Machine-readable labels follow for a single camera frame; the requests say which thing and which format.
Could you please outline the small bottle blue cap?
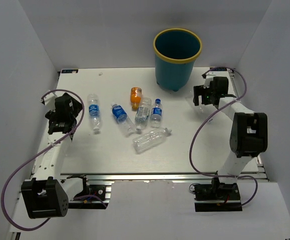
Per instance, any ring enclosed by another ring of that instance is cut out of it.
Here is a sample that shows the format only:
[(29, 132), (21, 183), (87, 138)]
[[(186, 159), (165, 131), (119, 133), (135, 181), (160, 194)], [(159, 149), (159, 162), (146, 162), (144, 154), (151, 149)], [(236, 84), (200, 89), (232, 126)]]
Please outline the small bottle blue cap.
[(150, 125), (153, 128), (158, 128), (161, 126), (162, 122), (162, 104), (161, 99), (156, 99), (151, 110), (150, 115)]

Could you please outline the clear bottle blue label angled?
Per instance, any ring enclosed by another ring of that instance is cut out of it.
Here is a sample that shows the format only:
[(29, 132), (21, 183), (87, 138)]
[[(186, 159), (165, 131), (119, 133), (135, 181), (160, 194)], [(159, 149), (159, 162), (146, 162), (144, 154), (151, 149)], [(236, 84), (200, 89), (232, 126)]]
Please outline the clear bottle blue label angled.
[(118, 127), (122, 134), (126, 137), (134, 134), (136, 131), (136, 127), (134, 123), (131, 121), (125, 110), (116, 103), (111, 104), (112, 114), (118, 124)]

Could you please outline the clear bottle white green label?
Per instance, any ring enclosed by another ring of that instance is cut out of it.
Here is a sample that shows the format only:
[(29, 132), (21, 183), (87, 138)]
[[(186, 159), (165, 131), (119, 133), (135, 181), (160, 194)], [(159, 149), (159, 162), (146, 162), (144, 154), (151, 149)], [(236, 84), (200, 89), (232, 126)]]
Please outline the clear bottle white green label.
[(141, 132), (147, 127), (151, 106), (152, 100), (150, 98), (143, 97), (141, 99), (135, 115), (136, 131)]

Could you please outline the orange juice bottle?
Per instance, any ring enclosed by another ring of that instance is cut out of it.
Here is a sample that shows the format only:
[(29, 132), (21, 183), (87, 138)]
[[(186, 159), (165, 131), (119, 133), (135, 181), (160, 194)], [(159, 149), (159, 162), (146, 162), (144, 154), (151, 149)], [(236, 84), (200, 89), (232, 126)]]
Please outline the orange juice bottle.
[(142, 98), (142, 89), (140, 87), (131, 88), (130, 102), (132, 110), (137, 110)]

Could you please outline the clear unlabelled Pocari bottle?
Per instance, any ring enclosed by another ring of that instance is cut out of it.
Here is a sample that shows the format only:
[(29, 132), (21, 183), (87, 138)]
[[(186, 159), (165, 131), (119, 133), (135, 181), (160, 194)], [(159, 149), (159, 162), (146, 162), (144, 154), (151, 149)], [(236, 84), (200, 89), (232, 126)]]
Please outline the clear unlabelled Pocari bottle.
[(133, 139), (133, 147), (136, 153), (143, 153), (166, 141), (172, 133), (172, 129), (159, 127)]

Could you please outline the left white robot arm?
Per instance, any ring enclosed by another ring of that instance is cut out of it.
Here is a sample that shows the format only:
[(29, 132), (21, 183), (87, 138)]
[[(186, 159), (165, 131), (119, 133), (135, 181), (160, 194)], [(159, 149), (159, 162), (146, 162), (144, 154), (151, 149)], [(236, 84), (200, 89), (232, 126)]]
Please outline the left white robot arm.
[(21, 186), (31, 219), (64, 217), (71, 200), (75, 197), (84, 200), (90, 195), (84, 176), (61, 179), (64, 158), (72, 143), (82, 104), (68, 93), (47, 97), (43, 102), (51, 104), (51, 110), (45, 115), (49, 121), (48, 150), (43, 153), (32, 179), (24, 181)]

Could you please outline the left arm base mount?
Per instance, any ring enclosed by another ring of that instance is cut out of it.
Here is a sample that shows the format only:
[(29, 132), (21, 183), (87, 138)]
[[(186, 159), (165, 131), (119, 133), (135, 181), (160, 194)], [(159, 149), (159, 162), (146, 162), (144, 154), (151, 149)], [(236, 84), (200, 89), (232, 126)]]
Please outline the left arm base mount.
[(113, 182), (88, 179), (87, 175), (70, 175), (69, 179), (81, 179), (83, 189), (69, 202), (69, 209), (104, 210), (110, 200)]

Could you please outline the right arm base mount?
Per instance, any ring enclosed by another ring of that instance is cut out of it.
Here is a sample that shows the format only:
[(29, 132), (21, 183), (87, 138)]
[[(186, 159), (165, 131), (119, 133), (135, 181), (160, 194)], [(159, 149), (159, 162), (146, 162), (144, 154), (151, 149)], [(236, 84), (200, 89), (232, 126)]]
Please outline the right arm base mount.
[(195, 211), (198, 213), (242, 211), (236, 183), (221, 183), (218, 178), (214, 177), (209, 184), (191, 184), (189, 191), (194, 194)]

